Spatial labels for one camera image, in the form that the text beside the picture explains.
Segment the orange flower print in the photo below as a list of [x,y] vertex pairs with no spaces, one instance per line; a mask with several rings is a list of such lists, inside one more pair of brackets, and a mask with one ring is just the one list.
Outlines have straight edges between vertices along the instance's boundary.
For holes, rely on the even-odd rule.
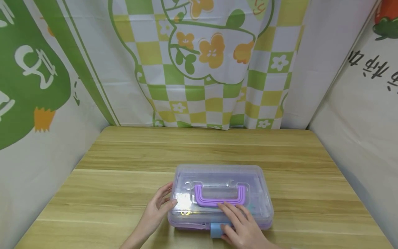
[[254,46],[254,41],[249,42],[248,44],[241,43],[236,46],[234,50],[234,59],[238,63],[247,64],[252,56],[252,48]]
[[212,11],[214,7],[213,0],[189,0],[191,3],[191,18],[198,19],[202,10]]
[[180,45],[182,47],[187,47],[188,49],[193,49],[192,41],[194,38],[195,37],[191,33],[184,35],[184,33],[182,33],[182,32],[177,32],[178,45]]
[[201,52],[199,61],[209,63],[210,68],[217,68],[224,61],[224,49],[224,38],[220,33],[215,33],[210,43],[206,40],[202,40],[199,43],[199,50]]

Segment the finger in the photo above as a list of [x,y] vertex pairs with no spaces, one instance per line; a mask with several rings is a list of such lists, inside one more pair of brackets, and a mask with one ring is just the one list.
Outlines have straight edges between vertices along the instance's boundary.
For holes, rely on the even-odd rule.
[[174,199],[172,201],[166,202],[160,209],[159,213],[161,216],[165,216],[167,212],[169,212],[171,209],[173,209],[177,205],[177,200]]
[[236,207],[243,211],[243,213],[246,215],[249,222],[251,222],[251,223],[255,222],[254,217],[252,216],[252,214],[250,213],[250,211],[247,208],[245,208],[242,205],[236,205]]
[[166,202],[168,202],[170,200],[170,197],[164,198],[161,202],[160,205],[165,204]]
[[156,199],[159,199],[159,198],[163,195],[163,193],[164,193],[164,192],[167,192],[169,189],[171,189],[172,186],[173,186],[173,182],[169,182],[168,184],[166,184],[166,185],[160,187],[160,188],[158,189],[158,191],[156,191],[155,196],[154,196],[153,198],[154,198],[155,200],[156,200]]
[[242,223],[239,221],[238,217],[224,204],[218,203],[219,208],[224,214],[228,217],[228,219],[232,222],[235,228],[241,227]]
[[237,241],[238,235],[229,225],[221,225],[221,230],[225,233],[223,236],[227,236],[229,241],[233,244],[234,241]]
[[221,238],[230,245],[234,245],[227,235],[221,235]]
[[245,222],[248,222],[246,217],[242,214],[242,212],[237,209],[234,205],[231,203],[226,202],[225,205],[238,217],[239,221],[244,224]]
[[163,192],[162,196],[160,197],[160,199],[163,199],[166,195],[170,194],[172,192],[172,189],[168,189],[165,192]]

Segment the checkered fabric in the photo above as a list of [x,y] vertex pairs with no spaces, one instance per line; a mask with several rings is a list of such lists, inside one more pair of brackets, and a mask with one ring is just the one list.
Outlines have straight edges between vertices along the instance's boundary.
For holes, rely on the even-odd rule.
[[[260,17],[253,14],[259,2],[267,6]],[[154,109],[154,126],[280,128],[308,0],[112,5],[116,32]],[[263,22],[269,26],[258,36]]]

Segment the light blue latch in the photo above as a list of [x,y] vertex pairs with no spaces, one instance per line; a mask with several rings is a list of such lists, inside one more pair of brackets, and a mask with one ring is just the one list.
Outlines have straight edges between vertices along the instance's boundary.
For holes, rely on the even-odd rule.
[[221,230],[221,225],[230,225],[228,223],[210,223],[210,238],[221,238],[224,232]]

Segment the purple handle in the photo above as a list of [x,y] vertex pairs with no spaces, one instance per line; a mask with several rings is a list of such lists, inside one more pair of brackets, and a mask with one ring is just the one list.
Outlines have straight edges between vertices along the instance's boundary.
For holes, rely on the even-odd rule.
[[217,203],[228,202],[232,205],[243,205],[245,203],[245,186],[238,185],[238,197],[236,199],[207,199],[203,198],[202,185],[195,185],[196,202],[201,207],[217,207]]

